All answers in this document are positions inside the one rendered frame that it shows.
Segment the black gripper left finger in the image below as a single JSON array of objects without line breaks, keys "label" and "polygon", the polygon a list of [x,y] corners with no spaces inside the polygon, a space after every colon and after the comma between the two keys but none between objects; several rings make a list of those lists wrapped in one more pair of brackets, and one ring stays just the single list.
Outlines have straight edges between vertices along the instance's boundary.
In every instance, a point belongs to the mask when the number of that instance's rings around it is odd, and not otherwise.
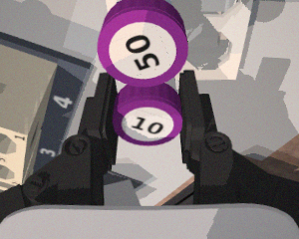
[{"label": "black gripper left finger", "polygon": [[117,93],[116,80],[100,73],[95,95],[86,98],[78,133],[68,137],[61,153],[24,184],[0,192],[0,223],[35,205],[105,205],[103,176],[112,171],[117,158],[119,136],[113,126]]}]

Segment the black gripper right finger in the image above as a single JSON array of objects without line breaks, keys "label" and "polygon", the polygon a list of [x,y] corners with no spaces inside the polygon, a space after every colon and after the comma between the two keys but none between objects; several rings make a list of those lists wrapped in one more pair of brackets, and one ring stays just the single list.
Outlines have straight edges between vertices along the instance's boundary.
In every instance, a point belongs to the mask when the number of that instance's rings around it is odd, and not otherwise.
[{"label": "black gripper right finger", "polygon": [[209,94],[198,92],[194,70],[179,73],[178,94],[181,157],[194,174],[193,205],[263,204],[289,214],[299,228],[299,188],[274,181],[232,149],[230,138],[217,131]]}]

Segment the white tube rack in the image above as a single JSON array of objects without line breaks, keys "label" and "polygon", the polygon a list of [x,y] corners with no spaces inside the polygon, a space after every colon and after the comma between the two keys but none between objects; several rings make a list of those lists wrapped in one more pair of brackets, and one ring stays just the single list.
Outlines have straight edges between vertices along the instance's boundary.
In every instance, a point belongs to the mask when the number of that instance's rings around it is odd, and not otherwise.
[{"label": "white tube rack", "polygon": [[[173,0],[174,8],[183,20],[188,42],[186,63],[179,73],[194,70],[197,80],[235,80],[253,0],[190,2]],[[176,81],[179,81],[179,73],[175,76]]]}]

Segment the white button box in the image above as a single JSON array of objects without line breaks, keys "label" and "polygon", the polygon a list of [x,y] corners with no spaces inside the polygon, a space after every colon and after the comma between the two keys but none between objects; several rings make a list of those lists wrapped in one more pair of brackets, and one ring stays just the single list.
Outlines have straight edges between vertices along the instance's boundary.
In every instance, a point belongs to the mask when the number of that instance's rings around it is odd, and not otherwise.
[{"label": "white button box", "polygon": [[108,171],[103,178],[105,205],[141,206],[135,189],[143,182],[113,171]]}]

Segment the grey flat mat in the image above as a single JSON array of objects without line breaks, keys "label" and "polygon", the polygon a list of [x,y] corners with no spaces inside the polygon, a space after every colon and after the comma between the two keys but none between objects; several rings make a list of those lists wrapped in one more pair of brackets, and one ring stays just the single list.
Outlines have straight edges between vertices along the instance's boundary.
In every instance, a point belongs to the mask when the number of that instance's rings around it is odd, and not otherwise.
[{"label": "grey flat mat", "polygon": [[[99,73],[98,37],[106,0],[0,0],[0,32],[92,63],[63,142],[78,133]],[[263,160],[299,134],[299,0],[253,0],[236,80],[196,80],[209,94],[217,130],[232,149]],[[62,142],[62,144],[63,144]],[[155,206],[194,174],[180,136],[157,146],[119,137],[112,171],[143,182],[141,206]]]}]

